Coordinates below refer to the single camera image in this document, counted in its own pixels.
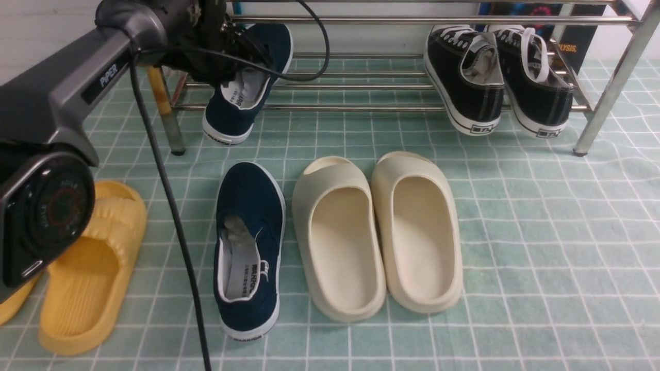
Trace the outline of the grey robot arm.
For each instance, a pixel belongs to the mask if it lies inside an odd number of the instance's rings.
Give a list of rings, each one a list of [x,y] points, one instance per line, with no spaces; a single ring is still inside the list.
[[[225,1],[103,1],[95,24],[2,85],[2,301],[87,227],[100,160],[83,123],[124,73],[166,65],[218,85],[274,64]]]

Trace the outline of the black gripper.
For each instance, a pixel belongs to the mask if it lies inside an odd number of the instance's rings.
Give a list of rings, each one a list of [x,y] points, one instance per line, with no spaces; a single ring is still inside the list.
[[[248,65],[216,54],[196,52],[207,49],[238,57],[254,64],[269,65],[269,52],[256,36],[248,33],[247,26],[238,25],[226,14],[225,1],[200,1],[200,17],[190,31],[181,36],[173,47],[179,51],[163,54],[156,66],[167,66],[184,71],[196,82],[217,88],[227,84]]]

